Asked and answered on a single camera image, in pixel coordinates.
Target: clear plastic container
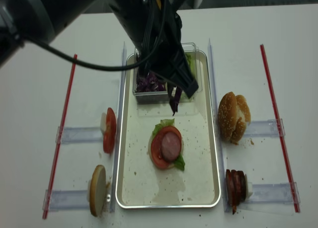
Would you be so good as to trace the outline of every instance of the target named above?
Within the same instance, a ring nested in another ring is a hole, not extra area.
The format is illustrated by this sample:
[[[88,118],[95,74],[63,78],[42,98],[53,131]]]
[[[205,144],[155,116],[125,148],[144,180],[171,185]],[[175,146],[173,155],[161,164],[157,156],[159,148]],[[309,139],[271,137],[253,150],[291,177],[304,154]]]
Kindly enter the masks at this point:
[[[194,63],[194,77],[196,78],[199,89],[202,90],[201,85],[201,76],[200,76],[200,63],[197,63],[198,60],[198,48],[194,43],[183,43],[182,48],[186,54],[191,56],[191,59],[194,59],[196,63]],[[135,49],[135,55],[138,55],[138,50]],[[154,91],[154,92],[136,92],[137,90],[137,72],[138,68],[134,69],[134,85],[133,85],[133,94],[137,100],[138,104],[157,104],[157,103],[166,103],[169,102],[169,96],[167,91]],[[194,95],[189,99],[186,94],[183,92],[180,98],[180,102],[192,101]]]

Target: sesame seed bun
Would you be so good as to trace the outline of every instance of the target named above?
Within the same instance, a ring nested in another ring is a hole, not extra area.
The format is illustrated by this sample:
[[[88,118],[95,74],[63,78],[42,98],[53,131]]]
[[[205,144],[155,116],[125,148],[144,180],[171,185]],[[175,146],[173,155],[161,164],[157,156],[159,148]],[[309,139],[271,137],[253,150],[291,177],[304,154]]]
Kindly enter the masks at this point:
[[[237,143],[244,135],[246,123],[250,123],[250,112],[246,99],[233,92],[225,94],[218,111],[222,139]]]

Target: white table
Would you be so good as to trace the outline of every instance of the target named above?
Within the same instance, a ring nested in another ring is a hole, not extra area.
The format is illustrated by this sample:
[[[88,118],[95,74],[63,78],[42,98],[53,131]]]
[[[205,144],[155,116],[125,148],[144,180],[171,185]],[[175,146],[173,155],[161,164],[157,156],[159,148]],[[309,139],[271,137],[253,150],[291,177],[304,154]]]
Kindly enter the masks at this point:
[[[206,52],[211,38],[215,67],[228,67],[229,61],[242,67],[240,59],[246,58],[248,50],[265,45],[278,108],[284,118],[293,176],[301,197],[301,213],[279,216],[242,211],[232,216],[224,214],[221,199],[213,209],[130,211],[116,206],[115,213],[107,214],[103,220],[94,218],[88,211],[49,213],[47,220],[42,220],[44,191],[71,64],[27,44],[0,69],[1,227],[317,227],[318,5],[179,13],[183,22],[182,42],[195,42]],[[124,41],[128,54],[132,53],[134,46],[114,15],[90,14],[80,16],[52,45],[69,55],[77,53],[83,60],[118,65]],[[66,125],[95,125],[100,111],[116,103],[117,95],[108,90],[118,78],[118,73],[96,73],[77,67],[76,89],[72,89],[77,104],[72,105],[70,101],[69,105],[69,109],[73,106],[77,111],[77,117],[67,117]],[[100,104],[103,96],[106,102]],[[68,181],[59,176],[56,183],[65,188],[83,189],[80,179],[87,180],[92,170],[85,176],[78,174],[79,161],[92,161],[93,167],[99,158],[97,153],[90,158],[78,158],[74,151],[65,152],[70,158],[74,153],[73,159],[59,160],[61,170],[57,176],[64,169],[76,179]]]

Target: red stick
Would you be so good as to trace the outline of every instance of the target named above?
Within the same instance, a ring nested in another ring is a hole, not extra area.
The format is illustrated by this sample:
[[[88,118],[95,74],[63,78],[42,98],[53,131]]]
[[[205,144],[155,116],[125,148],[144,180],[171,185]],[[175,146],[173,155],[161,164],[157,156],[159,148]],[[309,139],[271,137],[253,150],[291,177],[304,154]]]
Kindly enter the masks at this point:
[[[280,117],[279,117],[279,113],[278,113],[278,108],[277,108],[277,104],[276,104],[272,79],[270,77],[269,67],[268,67],[267,58],[266,58],[266,54],[265,54],[265,48],[264,48],[263,44],[260,45],[260,50],[261,50],[262,58],[263,58],[263,62],[264,62],[265,73],[266,73],[266,77],[267,77],[270,97],[272,98],[272,103],[273,103],[273,107],[274,107],[275,118],[276,118],[276,120],[279,120]],[[288,180],[290,183],[290,189],[292,191],[293,200],[296,201],[296,203],[294,203],[295,212],[299,213],[300,212],[299,201],[298,201],[298,198],[296,195],[296,189],[295,189],[294,179],[293,179],[293,175],[292,175],[292,170],[291,170],[289,159],[288,159],[285,138],[283,136],[280,137],[280,143],[281,143],[282,150],[283,150],[283,155],[284,155],[284,160],[285,160],[285,165],[286,165],[286,170],[287,170],[287,176],[288,176]]]
[[[78,58],[77,54],[74,54],[74,59],[77,59],[77,58]],[[69,100],[70,100],[70,94],[71,94],[71,89],[72,89],[74,73],[75,73],[75,64],[72,64],[72,70],[71,70],[71,74],[70,74],[68,91],[66,93],[66,98],[65,98],[65,103],[64,103],[64,108],[63,108],[60,128],[64,127],[66,113],[67,113],[67,110],[68,110],[68,105],[69,105]],[[50,205],[50,199],[51,199],[51,194],[52,194],[52,188],[53,188],[53,182],[54,182],[54,176],[55,176],[56,164],[58,162],[59,152],[60,152],[60,143],[57,143],[56,147],[55,147],[55,154],[54,154],[54,158],[53,158],[53,164],[52,164],[52,170],[51,170],[51,177],[50,177],[48,192],[46,193],[46,197],[45,197],[45,200],[47,202],[45,204],[44,212],[43,212],[43,216],[42,216],[42,219],[44,219],[44,220],[47,218],[48,212],[49,212],[49,205]]]

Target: tomato slice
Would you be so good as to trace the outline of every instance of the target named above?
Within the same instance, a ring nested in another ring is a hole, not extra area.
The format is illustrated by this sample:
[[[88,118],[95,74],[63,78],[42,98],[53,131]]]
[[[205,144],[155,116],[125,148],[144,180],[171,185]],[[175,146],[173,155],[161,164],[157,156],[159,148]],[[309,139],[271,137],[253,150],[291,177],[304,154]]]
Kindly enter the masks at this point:
[[[168,132],[173,132],[180,138],[181,142],[181,133],[179,130],[174,126],[166,126],[163,127],[158,134],[154,137],[153,141],[151,142],[151,155],[154,164],[160,169],[167,169],[170,166],[169,162],[163,160],[161,156],[161,142],[164,135]]]
[[[112,153],[115,145],[116,116],[112,108],[107,109],[106,132],[104,134],[103,148],[105,153]]]

